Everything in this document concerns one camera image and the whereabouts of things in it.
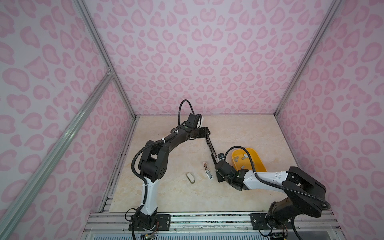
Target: black mounting plate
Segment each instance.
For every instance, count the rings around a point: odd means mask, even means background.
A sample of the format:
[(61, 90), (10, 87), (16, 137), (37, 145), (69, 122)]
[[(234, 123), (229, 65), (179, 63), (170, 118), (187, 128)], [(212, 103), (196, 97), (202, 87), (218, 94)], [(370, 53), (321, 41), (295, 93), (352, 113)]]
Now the black mounting plate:
[[(267, 225), (265, 221), (265, 215), (266, 214), (250, 214), (251, 217), (251, 223), (253, 230), (271, 230), (271, 228)], [(287, 229), (292, 229), (292, 225), (290, 222), (284, 223)]]
[[(169, 214), (157, 214), (156, 221), (159, 222), (158, 231), (169, 231), (170, 215)], [(132, 222), (129, 222), (129, 231), (132, 231)], [(136, 226), (135, 231), (147, 231), (141, 226)]]

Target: metal vent strip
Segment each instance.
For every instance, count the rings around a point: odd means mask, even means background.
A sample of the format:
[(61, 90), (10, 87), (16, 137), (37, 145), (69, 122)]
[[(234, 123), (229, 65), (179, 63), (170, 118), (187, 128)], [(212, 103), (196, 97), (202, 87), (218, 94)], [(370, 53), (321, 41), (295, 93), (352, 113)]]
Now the metal vent strip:
[[(133, 238), (130, 234), (96, 234), (93, 240), (133, 240)], [(156, 240), (270, 240), (270, 238), (263, 237), (260, 233), (159, 233)]]

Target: beige work surface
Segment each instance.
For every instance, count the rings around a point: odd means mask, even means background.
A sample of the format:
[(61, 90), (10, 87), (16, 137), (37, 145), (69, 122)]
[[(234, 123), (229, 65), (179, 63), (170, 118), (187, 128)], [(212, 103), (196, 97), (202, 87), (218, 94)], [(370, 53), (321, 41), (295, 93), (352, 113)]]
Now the beige work surface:
[[(181, 121), (184, 120), (187, 116), (181, 117)], [(126, 212), (140, 205), (142, 181), (131, 171), (132, 159), (148, 140), (157, 141), (167, 136), (176, 125), (177, 116), (139, 118), (110, 212)], [(252, 147), (269, 172), (296, 166), (273, 115), (204, 116), (203, 126), (209, 127), (217, 154), (235, 145)], [(136, 161), (138, 172), (139, 159)], [(216, 174), (210, 180), (203, 162), (215, 173), (205, 139), (188, 140), (169, 154), (167, 172), (160, 180), (157, 195), (158, 212), (262, 211), (268, 210), (272, 202), (286, 198), (284, 193), (270, 190), (238, 191), (226, 182), (217, 182)], [(194, 184), (187, 179), (187, 172), (195, 177)]]

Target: yellow tray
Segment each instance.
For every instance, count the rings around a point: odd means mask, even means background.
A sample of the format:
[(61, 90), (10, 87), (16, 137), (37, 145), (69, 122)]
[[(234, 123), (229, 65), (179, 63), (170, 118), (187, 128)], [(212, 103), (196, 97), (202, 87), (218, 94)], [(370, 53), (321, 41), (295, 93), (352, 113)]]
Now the yellow tray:
[[(250, 147), (246, 147), (245, 149), (251, 155), (252, 161), (255, 164), (256, 171), (257, 172), (266, 172), (264, 164), (263, 164), (262, 160), (260, 159), (259, 155), (257, 154), (257, 152), (253, 148), (250, 148)], [(232, 153), (233, 166), (235, 167), (235, 169), (237, 171), (239, 171), (242, 166), (245, 166), (244, 169), (248, 169), (248, 170), (252, 171), (252, 166), (251, 166), (251, 162), (249, 161), (249, 158), (246, 158), (244, 160), (242, 159), (244, 157), (244, 154), (245, 154), (245, 151), (243, 149), (237, 149), (237, 150), (233, 151), (233, 153)]]

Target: pink patterned wall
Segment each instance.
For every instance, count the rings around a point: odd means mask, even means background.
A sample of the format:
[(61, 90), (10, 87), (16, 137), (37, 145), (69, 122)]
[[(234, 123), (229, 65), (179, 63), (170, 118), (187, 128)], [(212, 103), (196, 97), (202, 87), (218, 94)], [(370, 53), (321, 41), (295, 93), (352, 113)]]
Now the pink patterned wall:
[(71, 0), (0, 4), (1, 218), (106, 69)]
[(383, 12), (346, 2), (278, 118), (348, 240), (384, 234)]
[(10, 240), (77, 239), (99, 207), (130, 123), (110, 83)]
[(136, 114), (273, 113), (331, 0), (87, 0)]

